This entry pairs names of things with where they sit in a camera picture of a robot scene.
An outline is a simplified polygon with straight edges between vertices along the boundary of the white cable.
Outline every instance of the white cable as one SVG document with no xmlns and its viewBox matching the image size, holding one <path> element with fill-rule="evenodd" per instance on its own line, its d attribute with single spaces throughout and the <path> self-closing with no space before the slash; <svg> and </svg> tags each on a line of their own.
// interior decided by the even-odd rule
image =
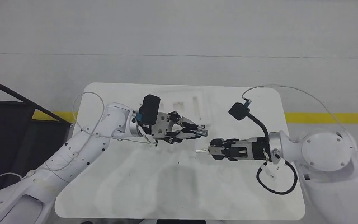
<svg viewBox="0 0 358 224">
<path fill-rule="evenodd" d="M 322 103 L 320 100 L 318 100 L 318 99 L 317 99 L 316 97 L 314 97 L 312 94 L 309 94 L 308 92 L 306 92 L 306 91 L 304 91 L 304 90 L 300 90 L 299 88 L 296 88 L 296 87 L 284 86 L 284 85 L 281 85 L 281 84 L 265 84 L 265 85 L 260 85 L 260 86 L 255 86 L 255 87 L 249 88 L 248 90 L 246 90 L 246 91 L 242 94 L 241 98 L 245 100 L 244 95 L 245 95 L 248 91 L 253 90 L 254 88 L 262 88 L 262 87 L 270 87 L 270 86 L 277 86 L 277 87 L 284 87 L 284 88 L 292 88 L 292 89 L 294 89 L 294 90 L 298 90 L 298 91 L 300 91 L 300 92 L 303 92 L 303 93 L 309 95 L 309 96 L 312 97 L 313 99 L 317 100 L 317 102 L 319 102 L 319 103 L 323 106 L 323 108 L 332 116 L 332 118 L 337 122 L 337 124 L 340 125 L 340 126 L 343 128 L 343 130 L 347 132 L 347 129 L 346 129 L 346 128 L 343 126 L 343 124 L 337 119 L 337 117 L 334 116 L 334 114 L 330 112 L 330 110 L 324 105 L 324 103 Z"/>
<path fill-rule="evenodd" d="M 23 177 L 20 174 L 15 174 L 14 172 L 5 172 L 4 174 L 0 174 L 0 176 L 5 176 L 5 175 L 14 175 L 20 178 L 20 180 L 23 179 Z"/>
</svg>

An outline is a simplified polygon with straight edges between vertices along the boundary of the white floor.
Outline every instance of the white floor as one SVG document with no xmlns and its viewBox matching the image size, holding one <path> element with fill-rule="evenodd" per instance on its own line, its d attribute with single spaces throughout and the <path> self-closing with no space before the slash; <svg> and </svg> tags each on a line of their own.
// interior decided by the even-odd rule
<svg viewBox="0 0 358 224">
<path fill-rule="evenodd" d="M 0 0 L 0 80 L 60 111 L 92 82 L 281 83 L 356 113 L 357 10 L 354 0 Z M 323 112 L 307 96 L 279 93 L 286 112 Z M 289 124 L 290 135 L 312 127 Z M 301 221 L 270 223 L 321 223 L 307 208 Z"/>
</svg>

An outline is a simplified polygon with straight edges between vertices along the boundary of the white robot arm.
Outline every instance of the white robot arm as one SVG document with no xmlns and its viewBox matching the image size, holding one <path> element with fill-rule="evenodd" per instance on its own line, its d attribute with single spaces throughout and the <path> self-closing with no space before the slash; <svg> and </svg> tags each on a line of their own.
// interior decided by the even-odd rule
<svg viewBox="0 0 358 224">
<path fill-rule="evenodd" d="M 283 131 L 268 133 L 266 127 L 250 114 L 248 105 L 249 101 L 244 105 L 235 103 L 229 113 L 237 120 L 250 118 L 262 128 L 265 136 L 245 140 L 214 139 L 208 148 L 212 157 L 231 161 L 264 160 L 256 178 L 266 190 L 279 195 L 289 194 L 299 178 L 310 201 L 327 223 L 358 223 L 358 148 L 354 138 L 346 131 L 319 130 L 295 140 Z M 285 192 L 270 189 L 260 180 L 260 173 L 267 171 L 268 162 L 278 164 L 280 161 L 284 161 L 295 176 L 292 187 Z M 298 174 L 290 162 L 295 164 Z"/>
<path fill-rule="evenodd" d="M 98 126 L 83 127 L 39 168 L 0 190 L 0 223 L 44 223 L 57 195 L 106 151 L 111 138 L 121 141 L 148 134 L 157 145 L 157 140 L 173 144 L 208 135 L 205 127 L 175 111 L 158 112 L 159 102 L 160 98 L 148 95 L 139 111 L 123 104 L 108 104 Z M 174 124 L 183 129 L 174 132 Z"/>
</svg>

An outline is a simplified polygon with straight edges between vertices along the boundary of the white plastic piece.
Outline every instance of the white plastic piece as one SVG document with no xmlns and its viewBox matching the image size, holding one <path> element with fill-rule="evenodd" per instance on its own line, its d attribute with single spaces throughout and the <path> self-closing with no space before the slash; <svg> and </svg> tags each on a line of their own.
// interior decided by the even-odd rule
<svg viewBox="0 0 358 224">
<path fill-rule="evenodd" d="M 265 166 L 264 164 L 262 164 L 262 165 L 260 166 L 260 168 L 267 174 L 267 176 L 270 177 L 271 180 L 276 180 L 275 174 L 274 174 L 273 172 L 271 172 L 271 170 L 270 170 L 267 166 Z"/>
<path fill-rule="evenodd" d="M 196 153 L 200 153 L 200 152 L 209 152 L 207 148 L 203 148 L 201 150 L 196 150 Z"/>
<path fill-rule="evenodd" d="M 210 111 L 207 107 L 203 91 L 176 90 L 154 92 L 161 98 L 160 111 L 169 113 L 177 111 L 180 116 L 189 118 L 197 125 L 211 125 Z"/>
<path fill-rule="evenodd" d="M 342 169 L 351 160 L 351 152 L 348 141 L 329 131 L 311 134 L 303 139 L 303 158 L 320 171 Z"/>
</svg>

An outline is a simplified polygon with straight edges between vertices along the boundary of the white table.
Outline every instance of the white table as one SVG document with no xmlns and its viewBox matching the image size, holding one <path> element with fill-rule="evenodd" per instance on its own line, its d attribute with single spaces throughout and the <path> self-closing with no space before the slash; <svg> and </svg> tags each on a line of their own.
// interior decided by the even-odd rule
<svg viewBox="0 0 358 224">
<path fill-rule="evenodd" d="M 242 87 L 118 83 L 88 85 L 85 91 L 98 93 L 106 104 L 120 102 L 133 109 L 139 108 L 147 94 L 160 96 L 164 109 L 172 108 L 173 102 L 184 102 L 176 106 L 181 110 L 179 114 L 197 124 L 208 124 L 209 135 L 173 146 L 160 142 L 159 147 L 111 141 L 108 150 L 59 194 L 56 213 L 65 218 L 301 219 L 305 205 L 299 183 L 288 195 L 274 195 L 256 180 L 263 161 L 216 161 L 206 153 L 195 153 L 206 148 L 213 138 L 263 136 L 262 130 L 249 119 L 239 122 L 228 114 L 235 102 L 242 101 L 244 90 Z M 188 107 L 192 95 L 197 96 L 202 107 L 199 115 Z M 247 97 L 252 100 L 252 114 L 269 132 L 288 133 L 280 95 L 275 90 L 259 88 Z M 78 121 L 82 125 L 94 124 L 101 110 L 95 96 L 84 95 Z M 261 174 L 261 179 L 276 190 L 286 190 L 292 185 L 293 175 L 288 168 L 280 171 L 275 181 L 265 174 Z"/>
</svg>

